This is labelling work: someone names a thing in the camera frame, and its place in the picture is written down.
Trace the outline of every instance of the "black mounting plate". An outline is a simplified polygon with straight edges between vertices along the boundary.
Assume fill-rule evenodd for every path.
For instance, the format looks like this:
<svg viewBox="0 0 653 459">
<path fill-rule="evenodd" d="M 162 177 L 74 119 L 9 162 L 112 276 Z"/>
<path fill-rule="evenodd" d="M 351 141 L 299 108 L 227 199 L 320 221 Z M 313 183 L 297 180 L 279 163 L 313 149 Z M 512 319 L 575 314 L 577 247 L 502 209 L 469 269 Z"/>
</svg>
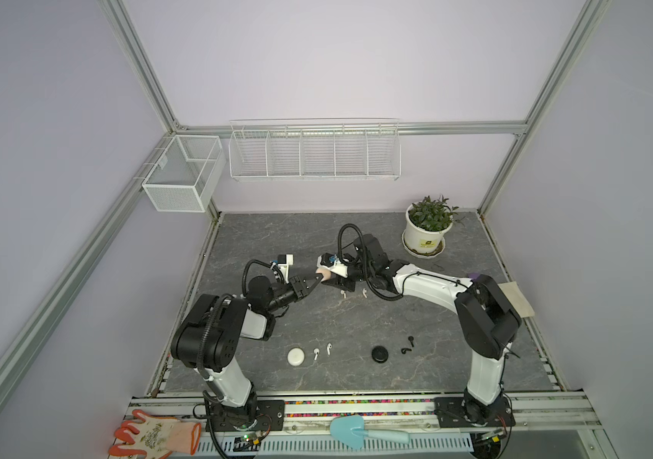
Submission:
<svg viewBox="0 0 653 459">
<path fill-rule="evenodd" d="M 439 418 L 439 427 L 477 427 L 465 419 L 465 409 L 462 406 L 463 400 L 463 395 L 436 397 L 434 399 L 434 410 L 436 417 Z M 513 412 L 507 412 L 510 409 L 510 405 L 505 397 L 498 397 L 487 408 L 497 414 L 497 416 L 502 417 L 506 427 L 513 427 L 515 425 Z M 503 424 L 497 417 L 492 417 L 482 427 L 503 427 Z"/>
<path fill-rule="evenodd" d="M 332 274 L 331 279 L 324 280 L 322 284 L 336 287 L 340 290 L 354 291 L 354 285 L 356 283 L 353 279 L 343 278 L 340 275 Z"/>
<path fill-rule="evenodd" d="M 256 412 L 257 424 L 247 430 L 240 430 L 235 428 L 230 422 L 227 421 L 225 416 L 222 416 L 219 410 L 212 413 L 212 425 L 214 425 L 215 432 L 253 432 L 255 430 L 266 431 L 268 425 L 273 421 L 271 432 L 274 430 L 283 430 L 283 419 L 285 418 L 285 402 L 283 400 L 258 400 L 258 409 Z"/>
</svg>

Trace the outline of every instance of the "wall-mounted basket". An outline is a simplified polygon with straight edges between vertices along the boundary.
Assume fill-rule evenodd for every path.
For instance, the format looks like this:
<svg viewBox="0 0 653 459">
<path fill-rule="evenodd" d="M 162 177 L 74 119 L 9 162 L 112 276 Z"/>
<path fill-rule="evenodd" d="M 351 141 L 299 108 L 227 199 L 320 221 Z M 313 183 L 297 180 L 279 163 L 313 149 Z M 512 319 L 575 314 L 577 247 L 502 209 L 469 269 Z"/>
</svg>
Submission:
<svg viewBox="0 0 653 459">
<path fill-rule="evenodd" d="M 224 163 L 217 136 L 175 135 L 143 181 L 161 212 L 205 212 Z"/>
<path fill-rule="evenodd" d="M 230 173 L 239 181 L 395 180 L 398 123 L 233 127 Z"/>
</svg>

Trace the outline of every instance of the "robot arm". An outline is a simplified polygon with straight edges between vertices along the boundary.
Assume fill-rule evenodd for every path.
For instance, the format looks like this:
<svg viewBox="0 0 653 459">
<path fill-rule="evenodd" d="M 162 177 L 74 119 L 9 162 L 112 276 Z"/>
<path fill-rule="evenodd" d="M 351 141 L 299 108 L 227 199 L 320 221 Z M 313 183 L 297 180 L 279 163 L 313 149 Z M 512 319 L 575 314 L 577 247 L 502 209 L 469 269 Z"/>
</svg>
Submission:
<svg viewBox="0 0 653 459">
<path fill-rule="evenodd" d="M 457 314 L 465 340 L 472 349 L 470 380 L 462 402 L 463 416 L 484 425 L 496 413 L 505 411 L 501 378 L 521 318 L 497 283 L 487 275 L 455 278 L 422 270 L 402 260 L 389 260 L 377 238 L 363 235 L 352 243 L 357 257 L 329 253 L 319 257 L 317 275 L 293 277 L 288 283 L 271 282 L 265 276 L 250 280 L 242 298 L 231 295 L 202 295 L 174 335 L 171 354 L 193 368 L 207 381 L 216 396 L 216 409 L 231 425 L 255 420 L 256 402 L 252 383 L 245 378 L 235 350 L 241 336 L 267 340 L 274 329 L 278 308 L 308 296 L 320 283 L 354 291 L 357 281 L 366 281 L 379 298 L 399 299 L 411 295 L 443 306 Z M 293 259 L 273 264 L 287 277 Z M 243 276 L 243 285 L 247 271 Z M 387 297 L 377 289 L 390 291 Z"/>
<path fill-rule="evenodd" d="M 288 283 L 257 276 L 250 280 L 245 298 L 201 295 L 176 330 L 171 355 L 202 376 L 216 397 L 211 401 L 228 423 L 247 426 L 256 417 L 253 385 L 235 358 L 240 337 L 267 341 L 275 326 L 272 312 L 304 299 L 321 281 L 319 274 L 294 276 Z"/>
<path fill-rule="evenodd" d="M 463 402 L 465 417 L 482 425 L 495 417 L 498 409 L 504 410 L 504 406 L 499 406 L 504 402 L 498 398 L 502 393 L 505 355 L 513 344 L 521 317 L 495 280 L 488 275 L 455 278 L 402 260 L 391 261 L 377 238 L 352 228 L 358 233 L 352 243 L 358 256 L 323 254 L 317 272 L 324 274 L 324 283 L 353 291 L 355 281 L 365 280 L 371 288 L 379 286 L 396 294 L 390 299 L 415 296 L 457 314 L 472 349 L 470 379 Z"/>
</svg>

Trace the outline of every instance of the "gardening glove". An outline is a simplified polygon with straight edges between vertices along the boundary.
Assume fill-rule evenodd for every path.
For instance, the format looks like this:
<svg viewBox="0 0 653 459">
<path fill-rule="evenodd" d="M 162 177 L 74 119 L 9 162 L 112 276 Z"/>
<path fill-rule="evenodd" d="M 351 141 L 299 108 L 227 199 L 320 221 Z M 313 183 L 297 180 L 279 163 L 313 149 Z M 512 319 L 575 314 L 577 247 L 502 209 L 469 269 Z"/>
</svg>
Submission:
<svg viewBox="0 0 653 459">
<path fill-rule="evenodd" d="M 122 421 L 115 437 L 125 443 L 112 445 L 111 456 L 143 454 L 145 459 L 163 459 L 174 451 L 188 454 L 196 451 L 202 435 L 200 423 L 150 416 L 142 410 L 134 410 L 132 415 L 140 421 Z"/>
</svg>

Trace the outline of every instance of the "potted plant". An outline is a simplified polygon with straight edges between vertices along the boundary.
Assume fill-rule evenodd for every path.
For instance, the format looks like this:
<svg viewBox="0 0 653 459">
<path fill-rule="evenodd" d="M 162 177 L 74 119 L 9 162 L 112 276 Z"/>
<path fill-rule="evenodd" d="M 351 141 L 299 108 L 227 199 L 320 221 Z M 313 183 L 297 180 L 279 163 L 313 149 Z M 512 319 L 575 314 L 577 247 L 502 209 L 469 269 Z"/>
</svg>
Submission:
<svg viewBox="0 0 653 459">
<path fill-rule="evenodd" d="M 431 196 L 413 203 L 406 210 L 406 230 L 403 244 L 411 255 L 433 258 L 444 251 L 444 234 L 454 225 L 455 210 L 448 197 L 432 200 Z"/>
</svg>

